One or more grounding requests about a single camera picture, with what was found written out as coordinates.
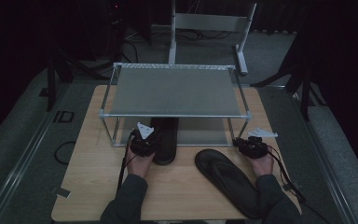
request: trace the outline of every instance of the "metal frame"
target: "metal frame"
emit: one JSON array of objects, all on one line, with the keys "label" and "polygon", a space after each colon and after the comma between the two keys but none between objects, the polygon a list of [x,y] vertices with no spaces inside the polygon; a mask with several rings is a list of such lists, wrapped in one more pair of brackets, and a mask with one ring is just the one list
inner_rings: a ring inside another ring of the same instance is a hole
[{"label": "metal frame", "polygon": [[[113,73],[112,76],[110,78],[109,81],[109,85],[107,85],[106,87],[106,92],[105,92],[105,96],[103,98],[103,103],[101,106],[101,110],[100,110],[100,114],[99,117],[101,119],[101,122],[103,123],[103,126],[106,130],[106,133],[109,137],[109,139],[111,139],[111,144],[113,147],[121,147],[121,144],[117,144],[116,142],[116,138],[117,138],[117,131],[118,131],[118,127],[119,127],[119,123],[120,123],[120,118],[133,118],[133,117],[145,117],[145,115],[139,115],[139,116],[134,116],[134,115],[120,115],[120,117],[118,117],[117,115],[112,115],[110,113],[106,113],[105,107],[106,107],[106,103],[107,103],[107,98],[109,95],[109,91],[110,91],[110,87],[113,83],[113,78],[114,76],[117,76],[117,78],[119,78],[120,76],[120,71],[122,68],[184,68],[184,69],[219,69],[219,70],[227,70],[228,74],[230,76],[235,76],[238,87],[240,89],[241,92],[241,99],[243,102],[243,106],[245,107],[246,110],[246,114],[245,115],[240,115],[240,116],[189,116],[189,115],[177,115],[178,118],[222,118],[222,119],[227,119],[227,124],[228,124],[228,128],[231,134],[231,138],[235,139],[235,134],[234,134],[234,130],[232,128],[232,124],[231,124],[231,119],[245,119],[245,122],[242,125],[242,128],[239,132],[239,134],[237,135],[238,138],[241,137],[241,135],[243,134],[243,131],[245,130],[247,124],[249,123],[249,120],[252,118],[252,114],[249,110],[249,106],[246,103],[246,99],[245,99],[245,95],[243,93],[242,90],[242,86],[241,86],[241,82],[240,79],[238,78],[238,75],[236,75],[236,73],[234,73],[234,66],[233,65],[196,65],[196,64],[165,64],[165,63],[114,63],[113,66]],[[116,118],[116,125],[115,125],[115,129],[113,131],[113,134],[111,134],[109,132],[109,128],[106,124],[105,119],[107,118]],[[210,146],[210,145],[191,145],[191,146]]]},{"label": "metal frame", "polygon": [[255,14],[256,3],[252,3],[246,17],[217,16],[217,15],[200,15],[176,13],[176,2],[172,0],[172,20],[171,20],[171,46],[168,63],[175,64],[176,57],[176,29],[195,29],[195,30],[218,30],[229,32],[242,32],[240,44],[235,46],[238,63],[240,65],[241,74],[248,74],[245,57],[243,56],[243,48],[252,19]]}]

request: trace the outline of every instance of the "dark background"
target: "dark background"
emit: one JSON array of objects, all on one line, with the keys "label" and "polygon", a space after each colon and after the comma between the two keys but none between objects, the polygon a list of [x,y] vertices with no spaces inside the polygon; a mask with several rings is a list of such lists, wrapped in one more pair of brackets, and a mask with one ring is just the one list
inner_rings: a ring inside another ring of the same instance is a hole
[{"label": "dark background", "polygon": [[[178,11],[193,4],[191,0],[178,2]],[[245,4],[226,1],[225,7],[216,7],[217,0],[210,2],[200,1],[199,12],[240,15],[238,8],[243,7],[239,5]],[[171,1],[121,0],[109,4],[0,0],[0,123],[33,77],[46,68],[52,42],[75,59],[94,60],[119,48],[115,45],[118,40],[108,34],[110,21],[124,18],[149,40],[151,23],[171,23]],[[121,11],[123,14],[115,11],[109,17],[107,9],[113,4],[127,10]],[[301,26],[307,15],[307,25]],[[41,17],[47,19],[49,27],[41,25]],[[266,1],[257,7],[252,30],[268,34],[299,31],[298,46],[312,49],[312,80],[319,85],[358,157],[358,1]]]}]

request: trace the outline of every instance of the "person's left hand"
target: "person's left hand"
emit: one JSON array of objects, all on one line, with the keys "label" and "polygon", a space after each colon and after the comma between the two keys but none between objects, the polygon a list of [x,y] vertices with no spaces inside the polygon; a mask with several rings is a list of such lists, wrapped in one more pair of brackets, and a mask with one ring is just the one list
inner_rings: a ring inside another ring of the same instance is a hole
[{"label": "person's left hand", "polygon": [[154,156],[155,153],[148,157],[141,157],[133,153],[129,148],[126,161],[129,174],[138,175],[141,178],[145,178],[149,172],[150,164],[152,163]]}]

